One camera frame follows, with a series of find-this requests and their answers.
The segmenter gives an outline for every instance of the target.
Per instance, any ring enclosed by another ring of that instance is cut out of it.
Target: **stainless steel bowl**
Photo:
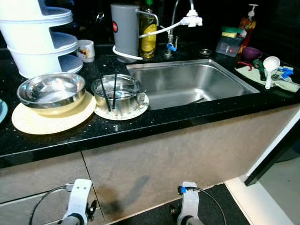
[[[111,109],[113,105],[114,82],[115,75],[105,75],[102,77],[102,83]],[[92,91],[94,92],[97,106],[102,111],[107,112],[108,107],[100,79],[97,79],[92,83]],[[136,110],[143,101],[143,93],[144,90],[142,90],[138,80],[128,75],[118,74],[114,109],[116,115],[123,116]]]
[[[36,76],[22,83],[17,96],[27,107],[42,115],[57,115],[74,109],[85,94],[85,80],[72,73]]]

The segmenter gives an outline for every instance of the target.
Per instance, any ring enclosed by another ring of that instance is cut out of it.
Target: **stainless steel sink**
[[[127,65],[146,89],[152,110],[258,93],[213,60]]]

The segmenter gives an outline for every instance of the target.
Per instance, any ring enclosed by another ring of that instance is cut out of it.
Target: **black floor mat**
[[[216,185],[206,190],[220,204],[227,225],[250,225],[240,211],[224,184]],[[205,225],[223,225],[222,214],[217,205],[204,193],[199,193],[199,218]],[[134,217],[114,223],[113,225],[176,225],[170,214],[170,207],[181,206],[181,199],[141,213]]]

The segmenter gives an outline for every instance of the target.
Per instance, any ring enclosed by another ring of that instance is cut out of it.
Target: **plate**
[[[6,114],[8,113],[8,105],[0,99],[0,123],[4,120]]]
[[[95,98],[85,92],[82,102],[73,110],[55,116],[42,116],[20,103],[12,115],[12,123],[18,130],[32,135],[47,135],[73,128],[92,115]]]
[[[144,93],[144,103],[141,104],[136,110],[134,110],[132,113],[126,114],[126,115],[116,115],[116,112],[114,110],[111,110],[110,112],[105,110],[101,110],[99,107],[96,107],[95,109],[95,114],[98,116],[108,119],[108,120],[129,120],[133,119],[135,117],[138,117],[142,115],[149,106],[149,98],[148,96]]]

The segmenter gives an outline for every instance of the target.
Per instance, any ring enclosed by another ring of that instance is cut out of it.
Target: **speckled black countertop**
[[[195,43],[180,45],[179,52],[166,60],[163,54],[165,47],[159,46],[156,57],[145,63],[207,58],[201,56],[200,48],[200,44]],[[147,110],[141,116],[126,121],[106,120],[93,113],[85,122],[67,131],[52,135],[29,135],[17,130],[11,122],[12,112],[20,103],[16,90],[25,78],[18,74],[17,67],[7,50],[0,50],[0,99],[8,105],[7,116],[0,124],[0,168],[300,102],[299,93],[279,88],[266,91],[263,86],[239,75],[234,71],[239,57],[213,54],[210,58],[258,89],[260,93],[161,110]],[[91,92],[90,85],[93,80],[101,75],[114,73],[129,74],[126,65],[120,63],[113,54],[112,46],[99,45],[96,47],[95,61],[84,64],[78,74],[85,78],[86,89]],[[295,73],[293,80],[299,83],[297,77],[300,77],[300,72],[296,69]]]

